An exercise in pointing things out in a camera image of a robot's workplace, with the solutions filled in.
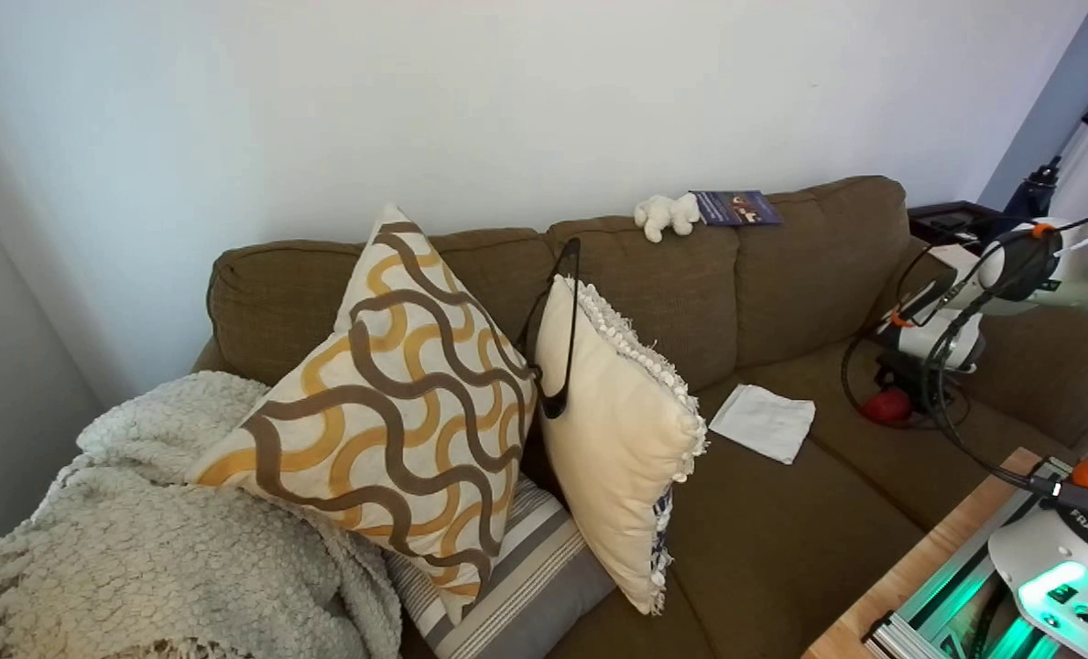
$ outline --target white stuffed animal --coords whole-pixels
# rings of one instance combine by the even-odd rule
[[[676,226],[677,233],[691,233],[691,225],[701,225],[701,204],[698,204],[698,195],[682,195],[682,199],[657,195],[635,210],[635,220],[649,243],[663,243],[667,226]]]

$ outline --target white wall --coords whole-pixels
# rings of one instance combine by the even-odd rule
[[[104,400],[223,247],[890,173],[975,199],[1088,0],[0,0],[0,238]]]
[[[91,415],[86,377],[0,249],[0,536],[36,505]]]

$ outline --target couch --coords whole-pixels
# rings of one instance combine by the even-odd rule
[[[713,437],[676,489],[663,616],[639,616],[611,593],[552,657],[804,657],[982,478],[939,433],[883,428],[853,405],[876,392],[876,349],[848,349],[899,299],[923,249],[900,184],[853,175],[768,195],[768,204],[776,226],[698,226],[660,247],[628,216],[433,238],[511,337],[557,249],[578,238],[583,277],[682,370],[705,416],[732,384],[818,404],[793,465]],[[358,249],[270,243],[223,253],[198,365],[280,381],[330,332]],[[971,400],[963,444],[987,463],[1014,447],[1065,463],[1088,449],[1088,310],[989,314],[982,332],[982,370],[959,384]],[[545,455],[528,449],[525,471],[552,488]],[[403,657],[429,657],[415,625],[403,635]]]

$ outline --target knit blanket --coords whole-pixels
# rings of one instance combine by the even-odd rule
[[[400,657],[400,596],[374,544],[188,482],[260,395],[192,373],[91,422],[0,539],[0,657]]]

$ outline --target cream pillow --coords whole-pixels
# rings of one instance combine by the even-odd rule
[[[572,294],[575,282],[557,273],[540,322],[545,395],[568,373]],[[639,610],[657,616],[672,564],[672,482],[688,478],[709,426],[677,370],[595,284],[578,282],[575,309],[568,405],[541,416],[550,465],[590,552]]]
[[[403,552],[461,618],[494,566],[530,415],[528,360],[396,216],[363,249],[339,331],[202,456],[198,482]]]

